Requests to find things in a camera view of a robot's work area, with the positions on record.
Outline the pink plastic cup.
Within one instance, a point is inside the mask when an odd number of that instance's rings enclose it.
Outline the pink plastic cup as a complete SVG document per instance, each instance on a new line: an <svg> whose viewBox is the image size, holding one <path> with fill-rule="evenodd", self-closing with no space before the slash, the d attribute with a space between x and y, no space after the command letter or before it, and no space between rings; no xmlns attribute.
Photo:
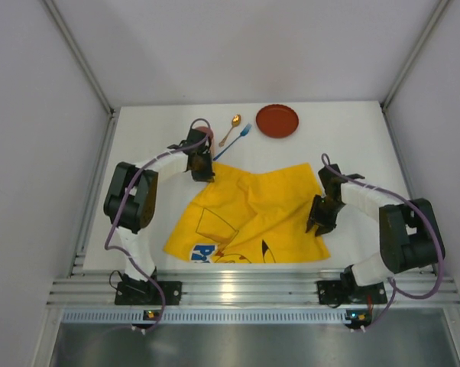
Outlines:
<svg viewBox="0 0 460 367"><path fill-rule="evenodd" d="M213 134L212 129L206 126L199 126L199 127L196 127L196 130L204 133L205 135L208 135L207 145L211 147L213 144L213 139L214 139L214 134Z"/></svg>

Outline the blue plastic fork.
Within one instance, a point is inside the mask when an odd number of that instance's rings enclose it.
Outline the blue plastic fork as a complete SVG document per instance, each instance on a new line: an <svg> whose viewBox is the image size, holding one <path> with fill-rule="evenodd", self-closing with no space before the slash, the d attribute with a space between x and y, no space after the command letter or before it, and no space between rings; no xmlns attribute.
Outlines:
<svg viewBox="0 0 460 367"><path fill-rule="evenodd" d="M226 148L224 148L223 150L221 150L214 158L213 160L214 161L217 161L234 143L236 143L238 140L240 140L241 138L245 137L249 132L250 130L252 129L252 124L248 123L242 130L241 132L239 133L238 137L235 138Z"/></svg>

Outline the yellow printed cloth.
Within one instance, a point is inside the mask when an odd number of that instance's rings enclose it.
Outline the yellow printed cloth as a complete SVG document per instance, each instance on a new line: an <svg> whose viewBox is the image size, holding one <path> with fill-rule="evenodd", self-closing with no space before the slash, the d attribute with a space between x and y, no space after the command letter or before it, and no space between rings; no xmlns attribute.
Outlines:
<svg viewBox="0 0 460 367"><path fill-rule="evenodd" d="M214 181L188 204L164 251L206 264L292 264L330 257L307 229L321 193L307 163L254 174L215 163Z"/></svg>

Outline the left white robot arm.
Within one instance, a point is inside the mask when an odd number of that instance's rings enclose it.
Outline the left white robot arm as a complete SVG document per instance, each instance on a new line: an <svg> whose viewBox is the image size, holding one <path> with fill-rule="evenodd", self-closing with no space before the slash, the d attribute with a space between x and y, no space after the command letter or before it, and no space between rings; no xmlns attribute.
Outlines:
<svg viewBox="0 0 460 367"><path fill-rule="evenodd" d="M148 245L149 225L154 218L157 189L177 174L191 173L195 182L214 181L212 137L209 128L191 128L186 139L143 163L116 165L103 203L111 228L104 248L126 258L124 274L148 281L156 270Z"/></svg>

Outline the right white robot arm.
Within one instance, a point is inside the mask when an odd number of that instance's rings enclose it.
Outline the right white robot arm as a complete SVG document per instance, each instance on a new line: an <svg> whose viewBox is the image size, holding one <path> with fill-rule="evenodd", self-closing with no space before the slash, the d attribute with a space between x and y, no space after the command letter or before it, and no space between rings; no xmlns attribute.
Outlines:
<svg viewBox="0 0 460 367"><path fill-rule="evenodd" d="M306 230L316 236L332 232L344 206L353 206L379 225L379 249L369 258L349 265L337 281L319 283L320 302L364 303L372 296L378 303L386 280L414 268L445 260L445 247L432 209L426 199L408 200L365 183L360 174L344 175L336 164L319 171L325 193L313 199Z"/></svg>

